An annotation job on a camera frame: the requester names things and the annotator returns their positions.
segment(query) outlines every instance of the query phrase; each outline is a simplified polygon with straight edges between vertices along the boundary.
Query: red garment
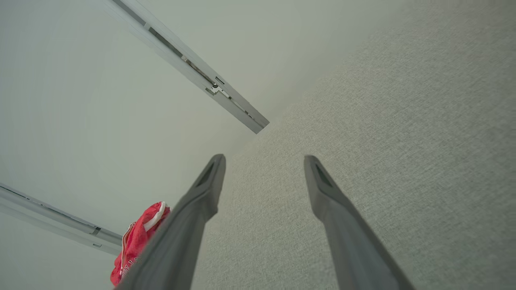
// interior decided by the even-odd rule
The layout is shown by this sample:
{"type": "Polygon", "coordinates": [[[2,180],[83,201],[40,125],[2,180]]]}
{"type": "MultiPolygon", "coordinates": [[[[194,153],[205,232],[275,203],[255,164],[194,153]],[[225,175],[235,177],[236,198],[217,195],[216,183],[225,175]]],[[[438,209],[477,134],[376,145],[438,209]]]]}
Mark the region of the red garment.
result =
{"type": "Polygon", "coordinates": [[[129,226],[122,238],[122,252],[115,259],[115,268],[111,272],[113,285],[118,285],[131,265],[138,260],[138,255],[169,213],[170,208],[165,202],[157,202],[143,212],[137,222],[129,226]]]}

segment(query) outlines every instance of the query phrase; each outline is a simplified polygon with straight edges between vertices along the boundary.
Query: red clothing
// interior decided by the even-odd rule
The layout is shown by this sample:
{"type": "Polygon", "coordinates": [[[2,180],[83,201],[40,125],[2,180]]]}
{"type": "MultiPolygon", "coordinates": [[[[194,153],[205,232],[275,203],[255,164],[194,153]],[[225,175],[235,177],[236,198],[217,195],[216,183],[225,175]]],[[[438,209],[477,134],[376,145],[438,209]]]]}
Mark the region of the red clothing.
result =
{"type": "Polygon", "coordinates": [[[111,282],[118,285],[127,274],[147,242],[156,232],[161,222],[170,213],[165,202],[157,202],[145,210],[137,222],[133,222],[122,238],[122,252],[115,259],[115,268],[111,272],[111,282]]]}

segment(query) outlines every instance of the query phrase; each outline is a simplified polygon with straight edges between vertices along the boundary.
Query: red jacket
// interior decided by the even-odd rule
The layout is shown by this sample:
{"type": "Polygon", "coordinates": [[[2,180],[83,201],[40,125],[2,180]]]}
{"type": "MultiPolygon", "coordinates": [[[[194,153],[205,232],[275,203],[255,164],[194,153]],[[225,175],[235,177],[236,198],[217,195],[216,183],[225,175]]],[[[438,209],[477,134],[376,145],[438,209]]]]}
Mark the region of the red jacket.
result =
{"type": "Polygon", "coordinates": [[[115,259],[115,268],[111,272],[113,285],[118,285],[131,265],[136,263],[139,254],[169,213],[170,208],[165,202],[157,202],[145,210],[137,222],[129,226],[122,238],[122,252],[115,259]]]}

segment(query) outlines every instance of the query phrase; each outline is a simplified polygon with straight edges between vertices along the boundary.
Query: white stripe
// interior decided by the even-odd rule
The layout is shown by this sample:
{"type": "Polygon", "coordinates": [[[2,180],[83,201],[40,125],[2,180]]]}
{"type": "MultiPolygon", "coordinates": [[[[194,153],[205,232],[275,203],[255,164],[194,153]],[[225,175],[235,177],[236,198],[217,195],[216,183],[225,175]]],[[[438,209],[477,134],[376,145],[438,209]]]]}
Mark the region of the white stripe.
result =
{"type": "Polygon", "coordinates": [[[167,206],[167,204],[164,201],[162,201],[161,206],[159,207],[159,211],[154,215],[154,217],[151,220],[149,220],[148,222],[143,224],[143,228],[145,229],[146,232],[149,231],[153,226],[155,226],[158,223],[158,221],[163,216],[163,212],[165,212],[166,206],[167,206]]]}

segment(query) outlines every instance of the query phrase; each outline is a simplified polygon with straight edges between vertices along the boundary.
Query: textured wall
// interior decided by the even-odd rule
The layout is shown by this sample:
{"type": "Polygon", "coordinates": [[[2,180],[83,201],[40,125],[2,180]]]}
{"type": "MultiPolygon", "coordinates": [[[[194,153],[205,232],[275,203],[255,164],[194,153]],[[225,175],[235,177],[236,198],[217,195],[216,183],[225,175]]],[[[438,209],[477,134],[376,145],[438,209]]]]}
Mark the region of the textured wall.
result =
{"type": "Polygon", "coordinates": [[[229,160],[195,288],[335,288],[315,154],[419,289],[502,289],[516,3],[410,3],[229,160]]]}

